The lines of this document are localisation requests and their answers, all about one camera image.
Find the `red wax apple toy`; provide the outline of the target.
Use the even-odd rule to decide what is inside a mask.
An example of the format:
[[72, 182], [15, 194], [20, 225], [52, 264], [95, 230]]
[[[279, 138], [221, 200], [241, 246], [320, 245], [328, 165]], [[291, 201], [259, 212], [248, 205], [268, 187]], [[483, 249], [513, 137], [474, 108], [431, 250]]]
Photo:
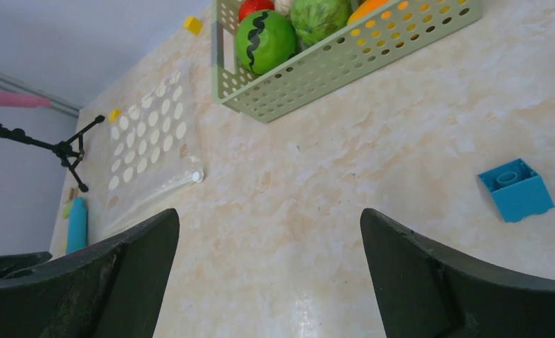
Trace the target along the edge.
[[244, 0], [238, 11], [238, 21], [242, 22], [248, 15], [262, 10], [274, 10], [275, 5], [271, 0]]

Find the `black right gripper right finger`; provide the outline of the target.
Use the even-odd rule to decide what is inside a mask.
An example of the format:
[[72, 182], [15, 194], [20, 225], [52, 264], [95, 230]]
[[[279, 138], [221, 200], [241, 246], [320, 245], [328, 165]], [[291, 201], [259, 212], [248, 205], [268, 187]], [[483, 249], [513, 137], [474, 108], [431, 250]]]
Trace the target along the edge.
[[371, 208], [360, 228], [388, 337], [555, 337], [555, 280], [474, 258]]

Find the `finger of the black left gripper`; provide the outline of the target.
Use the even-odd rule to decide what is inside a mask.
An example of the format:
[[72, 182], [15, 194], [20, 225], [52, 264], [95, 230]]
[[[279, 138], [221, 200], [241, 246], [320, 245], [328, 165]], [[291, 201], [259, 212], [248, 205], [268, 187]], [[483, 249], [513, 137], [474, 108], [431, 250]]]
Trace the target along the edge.
[[0, 256], [0, 279], [17, 270], [31, 268], [52, 258], [47, 251]]

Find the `green wrinkled custard apple toy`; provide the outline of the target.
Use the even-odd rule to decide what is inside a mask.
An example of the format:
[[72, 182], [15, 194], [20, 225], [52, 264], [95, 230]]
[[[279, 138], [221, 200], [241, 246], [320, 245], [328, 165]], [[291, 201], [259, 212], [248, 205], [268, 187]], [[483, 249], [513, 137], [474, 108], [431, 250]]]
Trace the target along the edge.
[[300, 40], [313, 46], [347, 25], [352, 14], [348, 0], [295, 0], [290, 19]]

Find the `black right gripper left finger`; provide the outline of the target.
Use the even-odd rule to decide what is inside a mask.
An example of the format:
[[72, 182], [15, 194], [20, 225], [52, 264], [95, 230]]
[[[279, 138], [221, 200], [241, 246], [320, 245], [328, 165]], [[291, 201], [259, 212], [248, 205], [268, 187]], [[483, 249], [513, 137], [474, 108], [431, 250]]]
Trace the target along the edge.
[[0, 279], [0, 337], [151, 337], [180, 236], [173, 208]]

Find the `clear dotted zip top bag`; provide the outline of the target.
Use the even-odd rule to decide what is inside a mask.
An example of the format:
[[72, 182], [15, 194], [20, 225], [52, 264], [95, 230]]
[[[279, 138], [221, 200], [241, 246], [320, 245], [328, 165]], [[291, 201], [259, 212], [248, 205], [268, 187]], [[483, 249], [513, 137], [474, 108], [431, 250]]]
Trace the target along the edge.
[[204, 179], [186, 65], [116, 118], [110, 133], [105, 237], [149, 204]]

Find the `green striped watermelon toy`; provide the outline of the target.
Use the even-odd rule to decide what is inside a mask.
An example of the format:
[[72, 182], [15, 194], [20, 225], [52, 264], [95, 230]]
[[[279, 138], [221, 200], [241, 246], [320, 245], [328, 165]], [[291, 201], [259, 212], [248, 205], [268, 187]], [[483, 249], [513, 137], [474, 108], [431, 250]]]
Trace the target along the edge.
[[239, 24], [237, 59], [255, 75], [263, 75], [297, 53], [297, 36], [285, 16], [274, 10], [255, 11]]

